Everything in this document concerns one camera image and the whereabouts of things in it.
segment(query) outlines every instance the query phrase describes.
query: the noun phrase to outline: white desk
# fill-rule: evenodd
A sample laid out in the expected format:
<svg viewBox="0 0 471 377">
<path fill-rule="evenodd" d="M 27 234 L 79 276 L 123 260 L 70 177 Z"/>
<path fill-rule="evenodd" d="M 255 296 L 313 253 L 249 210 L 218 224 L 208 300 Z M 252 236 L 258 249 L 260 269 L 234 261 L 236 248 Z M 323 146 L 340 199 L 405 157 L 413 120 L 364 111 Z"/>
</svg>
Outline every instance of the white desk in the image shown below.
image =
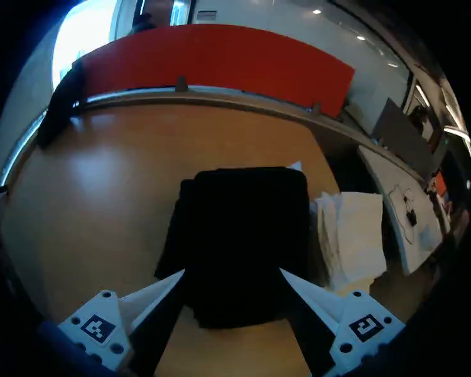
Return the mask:
<svg viewBox="0 0 471 377">
<path fill-rule="evenodd" d="M 420 184 L 403 169 L 363 146 L 358 148 L 358 152 L 384 197 L 384 205 L 396 234 L 403 271 L 409 275 L 441 243 L 440 225 L 433 204 Z M 409 205 L 415 210 L 415 227 L 406 217 L 403 195 L 409 198 Z"/>
</svg>

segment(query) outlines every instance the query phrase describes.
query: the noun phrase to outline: black object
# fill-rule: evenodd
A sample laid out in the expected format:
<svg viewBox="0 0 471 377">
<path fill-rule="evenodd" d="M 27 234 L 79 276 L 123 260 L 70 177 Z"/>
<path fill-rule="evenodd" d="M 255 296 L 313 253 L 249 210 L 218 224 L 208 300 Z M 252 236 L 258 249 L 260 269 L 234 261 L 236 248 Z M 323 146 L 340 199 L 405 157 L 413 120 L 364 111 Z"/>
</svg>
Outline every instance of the black object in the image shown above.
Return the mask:
<svg viewBox="0 0 471 377">
<path fill-rule="evenodd" d="M 45 149 L 70 124 L 73 104 L 84 99 L 84 70 L 77 60 L 54 91 L 45 118 L 38 128 L 36 142 Z"/>
<path fill-rule="evenodd" d="M 201 327 L 280 318 L 270 282 L 279 267 L 306 275 L 309 205 L 304 174 L 220 169 L 181 183 L 155 277 L 189 271 L 186 304 Z"/>
<path fill-rule="evenodd" d="M 415 214 L 415 210 L 411 209 L 410 211 L 408 211 L 406 213 L 406 217 L 408 218 L 410 225 L 417 225 L 417 215 Z"/>
</svg>

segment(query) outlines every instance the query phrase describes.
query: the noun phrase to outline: person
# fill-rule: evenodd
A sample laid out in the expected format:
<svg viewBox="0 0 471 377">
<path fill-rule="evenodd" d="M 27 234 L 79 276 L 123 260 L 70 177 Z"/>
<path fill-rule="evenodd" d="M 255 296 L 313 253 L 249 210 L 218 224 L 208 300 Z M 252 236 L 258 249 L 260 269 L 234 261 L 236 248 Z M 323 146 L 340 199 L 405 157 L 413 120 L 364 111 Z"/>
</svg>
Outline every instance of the person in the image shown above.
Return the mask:
<svg viewBox="0 0 471 377">
<path fill-rule="evenodd" d="M 418 105 L 412 110 L 411 114 L 408 116 L 411 124 L 415 127 L 419 135 L 422 135 L 424 132 L 424 123 L 428 121 L 429 114 L 425 107 Z"/>
</svg>

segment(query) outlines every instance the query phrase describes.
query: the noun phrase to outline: ceiling light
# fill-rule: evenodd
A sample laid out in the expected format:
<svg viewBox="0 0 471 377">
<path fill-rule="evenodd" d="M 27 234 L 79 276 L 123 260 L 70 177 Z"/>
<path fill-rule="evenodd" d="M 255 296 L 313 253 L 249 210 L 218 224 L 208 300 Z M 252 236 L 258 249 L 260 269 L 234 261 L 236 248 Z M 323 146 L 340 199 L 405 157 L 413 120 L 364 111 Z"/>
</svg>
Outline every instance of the ceiling light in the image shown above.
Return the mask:
<svg viewBox="0 0 471 377">
<path fill-rule="evenodd" d="M 462 130 L 459 129 L 459 128 L 451 127 L 451 126 L 445 126 L 445 127 L 444 127 L 444 130 L 445 130 L 446 132 L 448 132 L 448 133 L 451 133 L 451 134 L 460 136 L 460 137 L 463 138 L 465 141 L 468 141 L 469 143 L 471 143 L 471 138 L 469 137 L 468 133 L 462 131 Z"/>
<path fill-rule="evenodd" d="M 431 105 L 429 104 L 428 98 L 427 98 L 426 95 L 424 94 L 424 91 L 422 90 L 422 88 L 420 87 L 420 85 L 415 85 L 415 87 L 417 88 L 417 90 L 419 91 L 420 95 L 421 95 L 422 98 L 424 99 L 424 102 L 426 103 L 426 106 L 427 106 L 427 107 L 431 107 Z"/>
</svg>

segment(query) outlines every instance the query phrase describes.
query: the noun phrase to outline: stack of white paper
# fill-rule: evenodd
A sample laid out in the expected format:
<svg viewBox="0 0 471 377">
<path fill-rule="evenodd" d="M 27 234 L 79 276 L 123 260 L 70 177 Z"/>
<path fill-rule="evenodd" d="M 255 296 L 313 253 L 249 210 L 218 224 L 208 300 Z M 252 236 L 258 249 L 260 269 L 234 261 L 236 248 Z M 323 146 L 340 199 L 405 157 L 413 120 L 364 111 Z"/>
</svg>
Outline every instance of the stack of white paper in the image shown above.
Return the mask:
<svg viewBox="0 0 471 377">
<path fill-rule="evenodd" d="M 315 200 L 318 239 L 335 292 L 347 287 L 368 290 L 373 279 L 387 270 L 382 250 L 382 197 L 342 192 Z"/>
</svg>

